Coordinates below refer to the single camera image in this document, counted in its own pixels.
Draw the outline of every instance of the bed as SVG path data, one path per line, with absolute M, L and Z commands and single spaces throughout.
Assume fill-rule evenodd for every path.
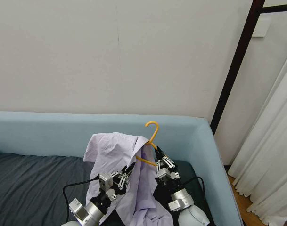
M 93 115 L 0 112 L 0 225 L 61 225 L 65 222 L 64 185 L 89 179 L 94 163 L 82 162 L 94 133 L 121 132 L 154 139 L 178 161 L 183 181 L 195 174 L 205 181 L 207 204 L 200 184 L 187 188 L 195 204 L 217 226 L 240 226 L 242 221 L 216 149 L 208 122 L 202 118 L 155 115 Z M 68 199 L 82 203 L 88 184 L 67 189 Z M 156 190 L 157 197 L 161 191 Z M 103 225 L 122 225 L 116 213 Z

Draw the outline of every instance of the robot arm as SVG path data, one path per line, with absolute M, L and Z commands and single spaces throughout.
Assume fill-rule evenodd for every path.
M 107 213 L 107 208 L 111 205 L 119 194 L 125 194 L 129 183 L 129 176 L 132 173 L 135 163 L 118 172 L 112 174 L 99 174 L 98 196 L 90 199 L 84 207 L 76 198 L 69 204 L 70 211 L 82 226 L 98 226 L 100 219 Z
M 178 165 L 174 163 L 159 147 L 156 152 L 156 167 L 158 185 L 166 189 L 171 195 L 172 202 L 168 203 L 170 211 L 181 211 L 179 215 L 180 226 L 206 226 L 209 220 L 206 214 L 194 205 L 194 200 L 188 194 L 176 172 Z

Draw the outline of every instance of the light purple cloth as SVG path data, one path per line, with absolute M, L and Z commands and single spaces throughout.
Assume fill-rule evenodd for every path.
M 83 161 L 95 162 L 90 178 L 98 173 L 112 173 L 136 161 L 125 195 L 111 203 L 102 223 L 116 209 L 127 226 L 173 226 L 170 213 L 153 197 L 157 186 L 155 166 L 135 159 L 135 155 L 154 161 L 152 147 L 143 136 L 122 133 L 94 134 L 88 143 Z M 86 204 L 99 194 L 99 182 L 90 182 Z

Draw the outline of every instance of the white wall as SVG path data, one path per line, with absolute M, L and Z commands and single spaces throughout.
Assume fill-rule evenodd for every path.
M 0 110 L 210 121 L 251 2 L 0 0 Z M 278 16 L 249 46 L 219 125 L 225 164 L 286 57 Z

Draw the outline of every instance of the dark gray mattress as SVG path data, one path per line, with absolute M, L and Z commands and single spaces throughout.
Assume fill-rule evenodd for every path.
M 182 181 L 195 176 L 189 163 L 175 162 Z M 93 165 L 77 157 L 0 154 L 0 226 L 63 224 L 66 219 L 63 186 L 88 180 Z M 77 198 L 85 203 L 88 187 L 89 184 L 68 187 L 68 200 Z M 212 219 L 199 183 L 193 181 L 186 188 L 195 204 Z M 157 189 L 154 194 L 160 202 L 163 199 L 159 197 L 161 193 Z M 69 220 L 75 220 L 73 215 L 70 214 Z M 103 225 L 121 225 L 119 221 L 117 214 L 113 213 Z

